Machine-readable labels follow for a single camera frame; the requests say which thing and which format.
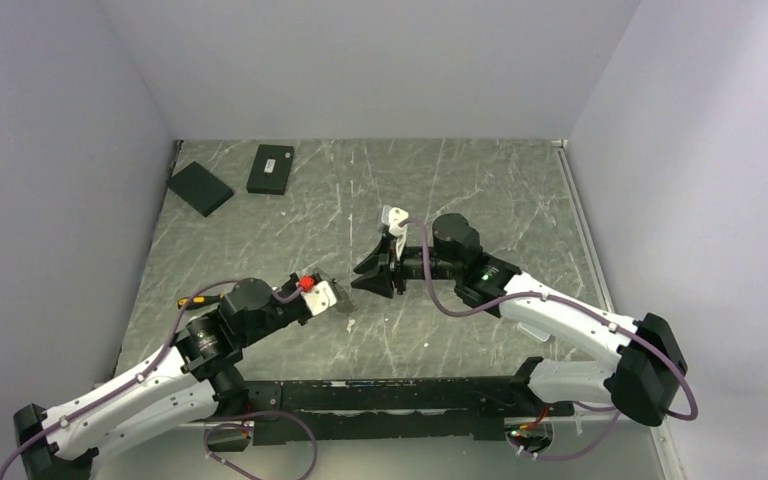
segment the black metal bar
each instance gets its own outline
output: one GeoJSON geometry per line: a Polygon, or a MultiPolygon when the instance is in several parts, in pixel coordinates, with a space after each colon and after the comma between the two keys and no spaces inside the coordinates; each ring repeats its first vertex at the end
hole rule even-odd
{"type": "MultiPolygon", "coordinates": [[[[518,380],[499,376],[247,381],[246,408],[292,412],[322,440],[450,435],[503,440],[506,417],[537,417],[546,407],[548,416],[573,415],[571,402],[547,406],[533,395],[523,395],[516,388],[518,380]]],[[[255,424],[255,445],[306,439],[295,423],[283,418],[258,419],[255,424]]]]}

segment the black case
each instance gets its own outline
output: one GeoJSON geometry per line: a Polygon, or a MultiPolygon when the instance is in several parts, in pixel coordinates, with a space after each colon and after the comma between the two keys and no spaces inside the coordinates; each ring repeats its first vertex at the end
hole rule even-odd
{"type": "Polygon", "coordinates": [[[173,175],[166,185],[205,217],[234,196],[228,185],[196,162],[173,175]]]}
{"type": "Polygon", "coordinates": [[[284,195],[296,149],[283,145],[259,145],[246,183],[249,193],[284,195]]]}

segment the metal frame edge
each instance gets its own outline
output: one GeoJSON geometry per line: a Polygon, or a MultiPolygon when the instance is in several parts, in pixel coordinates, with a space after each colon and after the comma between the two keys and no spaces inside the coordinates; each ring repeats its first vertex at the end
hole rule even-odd
{"type": "MultiPolygon", "coordinates": [[[[599,257],[596,254],[596,247],[593,243],[593,237],[590,235],[590,227],[587,225],[587,219],[584,216],[584,209],[581,205],[581,199],[578,196],[578,190],[575,187],[572,170],[570,170],[567,161],[566,147],[568,140],[552,141],[554,154],[558,159],[558,167],[564,179],[564,185],[570,196],[570,204],[575,212],[575,223],[578,227],[578,233],[584,244],[584,253],[587,262],[590,265],[590,273],[599,294],[599,300],[602,307],[610,312],[614,312],[614,304],[611,300],[611,294],[608,291],[608,284],[605,281],[605,274],[602,271],[602,265],[599,263],[599,257]]],[[[655,451],[658,454],[658,460],[661,463],[661,470],[664,478],[668,480],[686,479],[684,467],[681,465],[681,459],[676,450],[675,441],[669,427],[669,420],[666,420],[660,427],[650,429],[652,442],[655,444],[655,451]]]]}

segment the gray floor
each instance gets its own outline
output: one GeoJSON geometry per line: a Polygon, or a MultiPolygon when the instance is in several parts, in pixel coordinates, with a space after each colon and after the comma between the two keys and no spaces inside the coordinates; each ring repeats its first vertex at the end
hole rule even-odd
{"type": "MultiPolygon", "coordinates": [[[[175,313],[174,300],[210,281],[256,276],[271,284],[291,271],[320,266],[348,283],[352,266],[377,241],[380,206],[433,219],[460,212],[488,251],[546,284],[599,304],[592,266],[579,237],[569,191],[549,142],[463,140],[304,141],[286,196],[245,193],[256,144],[187,142],[177,168],[198,160],[237,192],[204,219],[168,194],[125,338],[119,369],[156,348],[175,313]]],[[[411,244],[418,243],[415,232],[411,244]]],[[[441,286],[444,302],[463,308],[441,286]]],[[[351,317],[326,313],[278,332],[246,351],[250,379],[417,377],[510,374],[528,356],[584,358],[568,344],[538,343],[515,323],[489,315],[449,319],[419,285],[385,300],[353,292],[351,317]],[[349,320],[355,323],[347,331],[349,320]]],[[[553,422],[549,453],[580,450],[604,422],[553,422]]],[[[97,478],[241,478],[204,460],[202,429],[183,426],[103,466],[97,478]]],[[[307,442],[252,447],[227,457],[265,478],[296,478],[307,442]]],[[[650,430],[623,420],[593,454],[571,462],[532,462],[503,442],[468,437],[320,443],[312,479],[390,478],[661,479],[650,430]]]]}
{"type": "MultiPolygon", "coordinates": [[[[340,140],[296,147],[285,196],[245,191],[256,142],[185,142],[176,169],[198,161],[236,192],[203,218],[167,194],[118,370],[157,348],[174,301],[211,281],[254,276],[270,284],[319,266],[347,285],[378,239],[382,204],[433,220],[460,212],[484,248],[544,283],[597,304],[569,192],[548,141],[340,140]]],[[[409,244],[418,244],[416,232],[409,244]]],[[[463,308],[451,285],[441,298],[463,308]]],[[[255,344],[239,364],[249,379],[500,375],[529,356],[577,360],[554,339],[539,343],[510,320],[450,319],[419,284],[387,300],[352,292],[351,317],[327,312],[255,344]]]]}

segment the white plastic part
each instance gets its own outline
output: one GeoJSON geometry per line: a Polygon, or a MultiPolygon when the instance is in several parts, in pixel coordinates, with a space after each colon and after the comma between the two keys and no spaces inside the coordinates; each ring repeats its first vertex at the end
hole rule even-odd
{"type": "MultiPolygon", "coordinates": [[[[633,318],[587,305],[546,287],[527,273],[514,276],[505,285],[504,290],[508,294],[534,291],[539,292],[541,297],[545,292],[552,296],[566,298],[589,308],[608,322],[616,323],[631,332],[637,331],[633,318]]],[[[536,328],[578,346],[612,371],[616,369],[620,360],[617,349],[630,342],[625,335],[615,335],[590,316],[558,302],[544,302],[540,298],[517,298],[503,302],[499,305],[499,311],[503,317],[525,323],[530,328],[536,328]]]]}
{"type": "Polygon", "coordinates": [[[302,298],[314,317],[337,304],[337,295],[327,281],[321,281],[309,292],[302,292],[302,298]]]}
{"type": "Polygon", "coordinates": [[[528,388],[546,403],[577,400],[611,403],[605,379],[613,375],[599,362],[556,362],[543,360],[531,372],[528,388]]]}
{"type": "Polygon", "coordinates": [[[581,412],[575,412],[575,435],[580,437],[584,433],[584,429],[581,428],[581,412]]]}
{"type": "Polygon", "coordinates": [[[408,239],[408,227],[399,224],[408,219],[408,212],[398,207],[384,205],[381,212],[381,222],[387,225],[390,235],[396,237],[396,259],[402,258],[402,252],[408,239]]]}
{"type": "Polygon", "coordinates": [[[540,330],[539,328],[534,328],[525,322],[519,322],[517,324],[517,330],[519,330],[522,333],[531,335],[535,340],[539,342],[546,342],[551,337],[551,335],[544,332],[543,330],[540,330]]]}
{"type": "MultiPolygon", "coordinates": [[[[48,428],[50,425],[60,422],[62,417],[83,408],[134,379],[137,373],[145,369],[159,353],[160,349],[137,366],[84,396],[49,408],[46,411],[47,418],[43,420],[42,427],[48,428]]],[[[178,349],[172,348],[166,358],[157,366],[157,369],[145,377],[145,381],[132,386],[103,406],[72,419],[68,426],[49,435],[47,437],[48,442],[56,442],[59,447],[57,456],[66,460],[74,460],[87,449],[96,446],[101,437],[117,425],[138,415],[155,402],[196,385],[198,382],[195,377],[189,373],[181,372],[183,365],[184,359],[178,349]]]]}
{"type": "Polygon", "coordinates": [[[205,380],[155,402],[106,433],[96,445],[96,461],[115,457],[178,425],[213,415],[217,406],[213,400],[214,393],[210,382],[205,380]]]}

